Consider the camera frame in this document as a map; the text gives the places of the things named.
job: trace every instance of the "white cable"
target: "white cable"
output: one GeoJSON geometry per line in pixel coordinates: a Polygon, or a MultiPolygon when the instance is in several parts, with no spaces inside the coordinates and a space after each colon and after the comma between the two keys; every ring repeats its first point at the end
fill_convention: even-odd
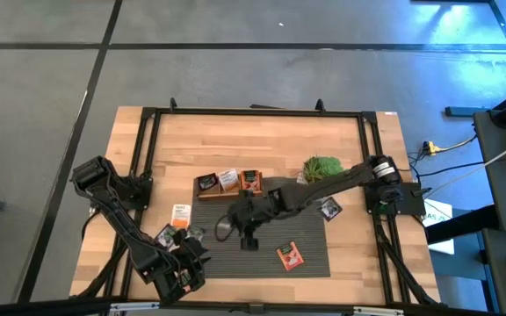
{"type": "Polygon", "coordinates": [[[473,136],[471,139],[469,139],[469,140],[464,140],[464,141],[462,141],[462,142],[460,142],[460,143],[458,143],[458,144],[456,144],[456,145],[454,145],[454,146],[450,146],[450,147],[448,147],[448,148],[441,148],[441,147],[439,147],[439,148],[438,148],[438,149],[439,149],[439,151],[438,151],[438,152],[440,153],[440,152],[444,152],[444,151],[447,151],[447,150],[454,149],[454,148],[456,148],[456,147],[464,146],[465,144],[467,144],[467,143],[472,142],[473,140],[475,140],[475,138],[476,138],[476,135],[474,135],[474,136],[473,136]]]}
{"type": "Polygon", "coordinates": [[[503,157],[503,156],[505,156],[505,155],[506,155],[506,150],[505,150],[504,152],[500,153],[500,154],[499,154],[498,156],[496,156],[495,158],[491,159],[490,161],[485,162],[485,163],[484,163],[483,165],[481,165],[479,168],[474,169],[474,170],[472,170],[472,171],[470,171],[470,172],[468,172],[468,173],[464,174],[463,176],[459,176],[459,177],[457,177],[457,178],[455,178],[455,179],[453,179],[453,180],[451,180],[451,181],[449,181],[449,182],[447,182],[447,183],[442,184],[441,186],[437,187],[435,190],[431,191],[431,192],[430,192],[430,193],[429,193],[426,197],[424,197],[424,198],[429,198],[431,195],[433,195],[433,194],[434,194],[435,192],[437,192],[438,190],[440,190],[440,189],[444,188],[445,186],[447,186],[447,185],[449,185],[449,184],[452,184],[452,183],[455,183],[455,182],[457,182],[458,180],[461,180],[461,179],[463,179],[463,178],[465,178],[465,177],[467,177],[467,176],[470,176],[470,175],[472,175],[472,173],[475,173],[475,172],[477,172],[478,170],[481,170],[481,169],[486,168],[488,165],[490,165],[491,163],[493,163],[493,162],[497,161],[499,158],[501,158],[501,157],[503,157]]]}

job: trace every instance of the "orange packet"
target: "orange packet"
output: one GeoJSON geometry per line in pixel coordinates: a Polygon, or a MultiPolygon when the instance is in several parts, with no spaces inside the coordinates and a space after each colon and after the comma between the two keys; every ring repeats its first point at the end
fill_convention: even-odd
{"type": "Polygon", "coordinates": [[[176,229],[187,229],[191,224],[191,206],[190,205],[173,205],[173,213],[171,214],[171,225],[176,229]]]}
{"type": "Polygon", "coordinates": [[[300,251],[296,248],[294,241],[291,241],[277,249],[280,261],[285,265],[286,271],[290,271],[304,263],[304,258],[300,255],[300,251]]]}

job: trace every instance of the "green object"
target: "green object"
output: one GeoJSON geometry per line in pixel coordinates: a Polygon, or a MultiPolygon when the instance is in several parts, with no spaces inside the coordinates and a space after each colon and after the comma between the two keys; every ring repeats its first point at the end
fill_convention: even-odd
{"type": "Polygon", "coordinates": [[[341,162],[335,157],[311,157],[304,162],[304,179],[309,183],[322,180],[324,177],[333,176],[343,172],[341,162]]]}

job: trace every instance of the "gray concrete floor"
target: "gray concrete floor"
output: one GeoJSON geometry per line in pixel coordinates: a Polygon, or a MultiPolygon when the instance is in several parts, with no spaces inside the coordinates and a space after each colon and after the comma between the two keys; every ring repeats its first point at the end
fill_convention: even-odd
{"type": "MultiPolygon", "coordinates": [[[[506,17],[506,0],[497,2],[506,17]]],[[[99,42],[112,4],[0,0],[0,41],[99,42]]],[[[486,4],[132,0],[123,4],[112,41],[496,44],[505,39],[486,4]]],[[[6,271],[0,273],[0,304],[11,300],[95,56],[0,51],[0,198],[9,203],[0,212],[0,271],[6,271]]],[[[444,146],[473,135],[470,119],[446,118],[443,109],[492,107],[506,98],[506,54],[109,51],[74,166],[105,152],[118,106],[166,106],[170,97],[180,106],[311,109],[322,98],[329,109],[397,111],[408,151],[414,151],[423,140],[444,146]]],[[[473,143],[418,168],[425,172],[480,159],[473,143]]],[[[459,174],[423,182],[434,187],[459,174]]],[[[434,198],[476,208],[492,197],[485,173],[478,172],[434,198]]],[[[34,299],[67,297],[87,208],[68,187],[34,299]]],[[[467,295],[462,299],[477,299],[472,291],[467,295]]]]}

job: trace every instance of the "white paper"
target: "white paper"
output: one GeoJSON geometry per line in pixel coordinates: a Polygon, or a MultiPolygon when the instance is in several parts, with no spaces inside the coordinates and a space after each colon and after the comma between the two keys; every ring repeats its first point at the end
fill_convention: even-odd
{"type": "MultiPolygon", "coordinates": [[[[452,218],[452,205],[446,203],[425,199],[425,219],[423,225],[431,226],[452,218]]],[[[430,250],[435,250],[448,255],[454,255],[454,239],[441,241],[429,245],[430,250]]]]}
{"type": "Polygon", "coordinates": [[[186,229],[191,224],[191,206],[173,205],[171,225],[176,229],[186,229]]]}
{"type": "Polygon", "coordinates": [[[228,191],[238,185],[237,171],[235,169],[226,170],[218,174],[221,188],[228,191]]]}

